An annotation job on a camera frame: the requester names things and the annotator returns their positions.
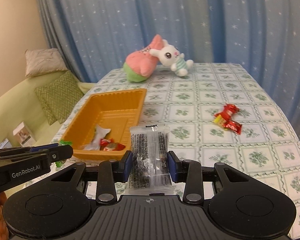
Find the sofa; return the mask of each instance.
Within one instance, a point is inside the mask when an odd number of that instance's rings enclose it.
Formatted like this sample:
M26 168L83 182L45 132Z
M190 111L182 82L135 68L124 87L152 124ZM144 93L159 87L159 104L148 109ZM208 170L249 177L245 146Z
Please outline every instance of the sofa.
M50 143L62 124L58 121L48 124L34 89L53 82L64 73L59 71L27 78L0 97L0 143L8 138L13 146L20 146L12 133L22 121L34 134L34 146ZM85 94L95 84L78 81L77 85Z

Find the floral tablecloth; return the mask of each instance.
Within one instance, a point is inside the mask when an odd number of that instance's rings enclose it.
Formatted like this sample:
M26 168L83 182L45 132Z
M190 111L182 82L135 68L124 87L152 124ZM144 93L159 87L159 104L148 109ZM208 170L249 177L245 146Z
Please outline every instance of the floral tablecloth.
M114 69L77 103L52 143L60 140L91 94L136 88L147 89L140 124L168 124L169 150L180 159L197 160L203 166L224 162L288 195L297 207L290 233L300 237L300 141L281 109L240 65L196 63L183 78L158 66L142 83L129 83L122 69ZM225 103L240 108L234 120L242 123L241 135L212 123L213 114ZM53 165L51 173L76 161L72 158L61 168ZM184 184L173 186L182 196ZM116 183L117 194L125 187ZM95 189L96 184L90 183L88 197L95 197ZM205 182L204 190L205 198L213 196L211 183Z

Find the pink plush toy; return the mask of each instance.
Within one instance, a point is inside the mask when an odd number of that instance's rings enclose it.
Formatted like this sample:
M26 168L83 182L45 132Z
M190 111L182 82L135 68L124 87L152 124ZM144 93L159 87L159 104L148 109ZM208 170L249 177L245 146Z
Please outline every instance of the pink plush toy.
M141 82L151 76L158 63L158 58L151 56L150 49L161 50L163 40L157 34L152 42L142 50L132 52L127 56L123 64L123 70L127 74L127 80L130 82Z

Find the silver rivet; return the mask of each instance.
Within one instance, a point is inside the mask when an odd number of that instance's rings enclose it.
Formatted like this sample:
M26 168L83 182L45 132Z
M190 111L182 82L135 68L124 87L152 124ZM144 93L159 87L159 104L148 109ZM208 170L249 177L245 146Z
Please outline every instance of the silver rivet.
M189 201L199 201L201 199L201 196L196 193L191 193L186 196L186 199Z
M113 200L114 196L112 194L109 194L109 193L103 193L103 194L98 196L98 199L101 200L101 201L107 202L107 201Z

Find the red snack package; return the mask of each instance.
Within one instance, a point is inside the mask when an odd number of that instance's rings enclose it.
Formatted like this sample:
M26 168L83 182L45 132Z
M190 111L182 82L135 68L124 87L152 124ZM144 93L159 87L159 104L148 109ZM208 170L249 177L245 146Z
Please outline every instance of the red snack package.
M121 143L109 143L106 147L104 147L104 151L122 151L125 146Z
M223 108L223 111L220 113L216 113L214 116L217 117L217 116L221 115L221 117L224 120L229 121L231 119L231 116L238 111L239 111L239 108L237 108L235 105L226 104Z
M114 140L111 138L110 140L108 140L108 139L100 139L100 146L101 147L105 147L105 146L107 146L109 143L113 143L114 142Z
M234 131L237 134L241 134L241 127L242 124L239 124L238 122L229 120L225 125L225 128L231 129L232 131Z

